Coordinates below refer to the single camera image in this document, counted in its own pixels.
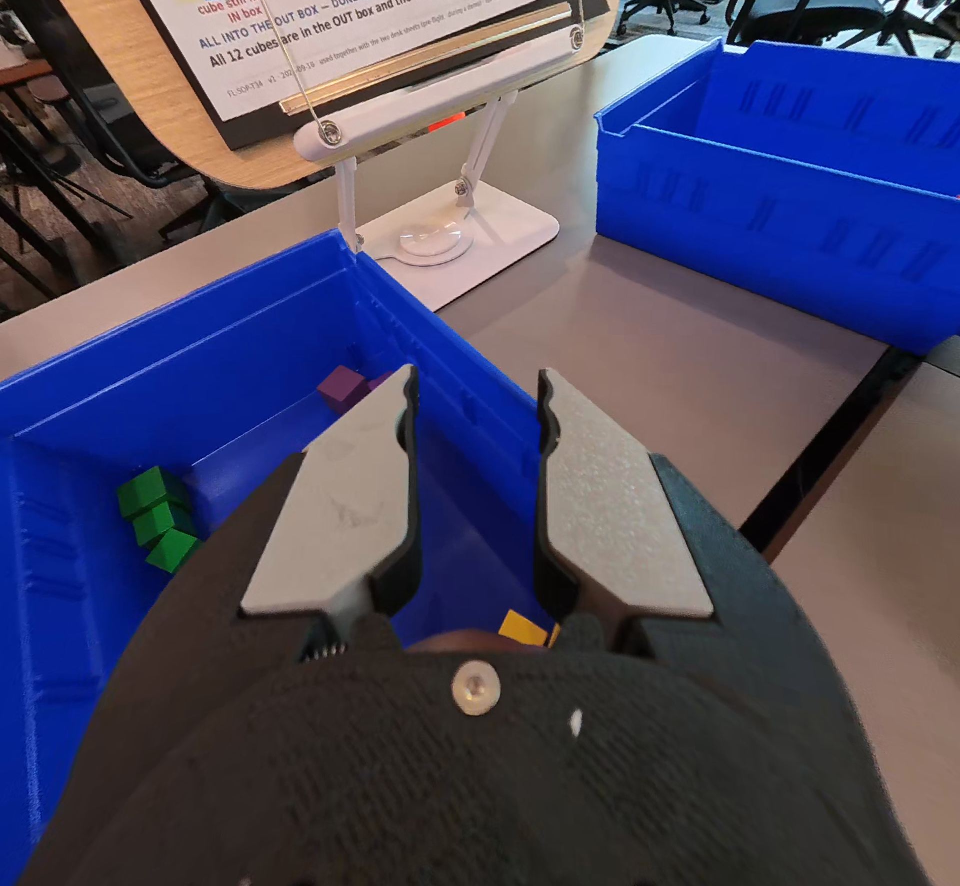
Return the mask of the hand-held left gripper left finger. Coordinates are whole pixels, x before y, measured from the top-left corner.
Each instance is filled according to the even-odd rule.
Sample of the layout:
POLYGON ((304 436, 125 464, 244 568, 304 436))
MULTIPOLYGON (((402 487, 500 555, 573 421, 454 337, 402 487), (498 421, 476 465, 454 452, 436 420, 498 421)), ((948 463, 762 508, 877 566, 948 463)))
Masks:
POLYGON ((244 616, 394 617, 423 578, 416 421, 403 364, 302 451, 244 593, 244 616))

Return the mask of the green wooden cube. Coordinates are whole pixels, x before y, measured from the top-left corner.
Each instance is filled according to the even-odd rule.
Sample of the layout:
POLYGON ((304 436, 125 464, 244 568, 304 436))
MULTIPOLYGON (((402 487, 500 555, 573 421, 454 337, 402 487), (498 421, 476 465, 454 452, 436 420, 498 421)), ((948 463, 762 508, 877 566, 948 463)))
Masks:
POLYGON ((131 526, 140 547, 152 550, 171 530, 197 536, 192 515, 186 508, 169 501, 161 502, 133 518, 131 526))
POLYGON ((160 466, 140 472, 116 489, 120 514, 132 521, 163 503, 192 511, 193 504, 186 484, 174 473, 160 466))
POLYGON ((200 548, 203 542, 189 532, 172 527, 165 531, 151 548, 146 562, 174 575, 200 548))

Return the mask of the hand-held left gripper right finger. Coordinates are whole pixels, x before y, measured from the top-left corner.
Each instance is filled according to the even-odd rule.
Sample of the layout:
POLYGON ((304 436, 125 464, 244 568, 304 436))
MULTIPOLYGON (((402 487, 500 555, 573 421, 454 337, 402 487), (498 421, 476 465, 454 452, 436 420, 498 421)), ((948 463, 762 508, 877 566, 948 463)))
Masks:
POLYGON ((707 620, 714 604, 642 443, 553 368, 537 377, 534 594, 558 623, 707 620))

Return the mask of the blue plastic bin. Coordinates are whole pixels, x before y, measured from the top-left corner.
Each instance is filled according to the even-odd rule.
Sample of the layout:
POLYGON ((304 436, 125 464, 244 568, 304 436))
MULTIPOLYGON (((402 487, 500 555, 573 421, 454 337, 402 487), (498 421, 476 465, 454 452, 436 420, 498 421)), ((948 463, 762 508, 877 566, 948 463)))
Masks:
POLYGON ((541 628, 532 547, 534 399, 326 232, 2 383, 2 884, 64 793, 95 705, 171 575, 148 565, 116 496, 178 476, 207 540, 335 422, 318 385, 417 367, 423 578, 404 644, 541 628))
POLYGON ((957 62, 714 41, 595 119, 599 234, 908 352, 958 334, 957 62))

